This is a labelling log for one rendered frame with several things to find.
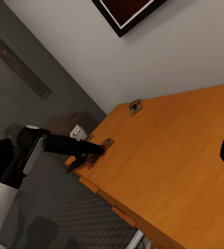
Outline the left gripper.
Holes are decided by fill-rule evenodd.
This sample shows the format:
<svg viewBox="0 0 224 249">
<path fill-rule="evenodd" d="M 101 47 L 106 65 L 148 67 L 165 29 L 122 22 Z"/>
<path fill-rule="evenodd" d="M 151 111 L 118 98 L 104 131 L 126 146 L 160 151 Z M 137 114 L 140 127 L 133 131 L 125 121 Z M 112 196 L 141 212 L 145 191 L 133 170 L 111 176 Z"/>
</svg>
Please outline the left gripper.
<svg viewBox="0 0 224 249">
<path fill-rule="evenodd" d="M 76 160 L 82 159 L 82 154 L 102 154 L 99 145 L 85 140 L 78 141 L 68 136 L 59 135 L 57 154 L 75 156 Z"/>
</svg>

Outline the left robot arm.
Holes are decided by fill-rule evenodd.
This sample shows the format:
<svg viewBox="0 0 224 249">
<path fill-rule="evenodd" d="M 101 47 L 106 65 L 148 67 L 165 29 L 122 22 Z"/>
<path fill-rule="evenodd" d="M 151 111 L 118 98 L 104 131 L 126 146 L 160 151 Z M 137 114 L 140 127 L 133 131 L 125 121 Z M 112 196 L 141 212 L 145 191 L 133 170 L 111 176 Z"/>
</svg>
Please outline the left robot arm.
<svg viewBox="0 0 224 249">
<path fill-rule="evenodd" d="M 70 137 L 54 135 L 35 126 L 25 126 L 19 131 L 18 146 L 13 146 L 15 157 L 0 180 L 0 230 L 24 177 L 29 174 L 43 146 L 46 152 L 75 156 L 76 160 L 81 160 L 82 154 L 102 154 L 99 145 L 85 141 L 87 137 L 79 125 Z"/>
</svg>

